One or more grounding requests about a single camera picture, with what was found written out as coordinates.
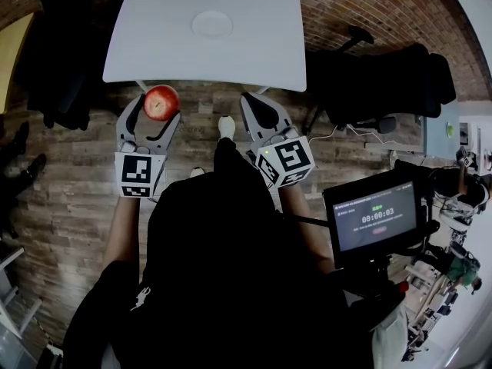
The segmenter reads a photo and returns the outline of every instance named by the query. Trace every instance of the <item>timer display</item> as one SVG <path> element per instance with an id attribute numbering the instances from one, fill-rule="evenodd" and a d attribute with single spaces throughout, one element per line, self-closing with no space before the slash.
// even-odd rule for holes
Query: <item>timer display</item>
<path id="1" fill-rule="evenodd" d="M 341 251 L 383 241 L 417 227 L 412 182 L 333 206 Z"/>
<path id="2" fill-rule="evenodd" d="M 383 218 L 384 216 L 391 216 L 394 213 L 393 208 L 389 208 L 386 211 L 377 212 L 368 216 L 362 216 L 362 222 L 368 223 L 369 221 L 377 220 Z"/>

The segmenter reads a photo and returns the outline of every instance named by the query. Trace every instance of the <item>monitor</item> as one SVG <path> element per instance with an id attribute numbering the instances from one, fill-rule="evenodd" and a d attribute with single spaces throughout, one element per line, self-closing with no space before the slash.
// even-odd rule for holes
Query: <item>monitor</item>
<path id="1" fill-rule="evenodd" d="M 393 254 L 422 239 L 421 189 L 389 171 L 323 192 L 337 268 Z"/>

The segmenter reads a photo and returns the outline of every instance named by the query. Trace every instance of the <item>black shoe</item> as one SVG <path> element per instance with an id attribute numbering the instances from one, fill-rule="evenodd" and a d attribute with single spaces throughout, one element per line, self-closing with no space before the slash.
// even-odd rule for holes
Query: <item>black shoe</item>
<path id="1" fill-rule="evenodd" d="M 15 133 L 14 141 L 12 141 L 18 148 L 20 155 L 25 153 L 25 142 L 29 136 L 29 123 L 24 122 L 21 124 L 20 129 Z"/>
<path id="2" fill-rule="evenodd" d="M 46 165 L 46 156 L 45 155 L 39 155 L 32 163 L 31 165 L 28 166 L 28 174 L 31 176 L 32 180 L 34 181 L 39 173 L 45 169 Z"/>

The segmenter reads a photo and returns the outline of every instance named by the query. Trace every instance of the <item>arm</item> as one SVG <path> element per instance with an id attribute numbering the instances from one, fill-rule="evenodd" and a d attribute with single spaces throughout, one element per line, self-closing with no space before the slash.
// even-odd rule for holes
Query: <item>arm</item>
<path id="1" fill-rule="evenodd" d="M 460 181 L 458 182 L 458 191 L 462 195 L 466 195 L 468 193 L 468 187 L 464 183 L 464 175 L 466 174 L 467 169 L 464 165 L 460 166 Z"/>
<path id="2" fill-rule="evenodd" d="M 138 216 L 140 198 L 119 198 L 109 231 L 102 266 L 113 261 L 138 264 Z"/>
<path id="3" fill-rule="evenodd" d="M 311 209 L 299 184 L 280 188 L 278 194 L 284 213 L 312 218 Z M 320 227 L 301 222 L 297 224 L 304 243 L 316 259 L 318 269 L 324 274 L 334 271 L 331 250 L 326 238 L 321 233 Z"/>
<path id="4" fill-rule="evenodd" d="M 460 284 L 461 284 L 461 278 L 459 278 L 458 280 L 456 280 L 453 283 L 453 285 L 451 286 L 450 290 L 457 289 Z"/>

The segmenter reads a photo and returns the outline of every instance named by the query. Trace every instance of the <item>white sneaker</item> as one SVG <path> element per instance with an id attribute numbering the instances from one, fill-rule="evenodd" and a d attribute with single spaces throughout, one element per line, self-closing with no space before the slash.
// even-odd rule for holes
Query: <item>white sneaker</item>
<path id="1" fill-rule="evenodd" d="M 191 171 L 190 178 L 194 178 L 195 176 L 203 175 L 204 173 L 205 173 L 205 171 L 202 168 L 196 167 L 193 171 Z"/>
<path id="2" fill-rule="evenodd" d="M 231 141 L 234 139 L 234 133 L 236 132 L 236 124 L 231 116 L 222 116 L 218 121 L 218 130 L 221 133 L 222 138 L 229 138 Z"/>

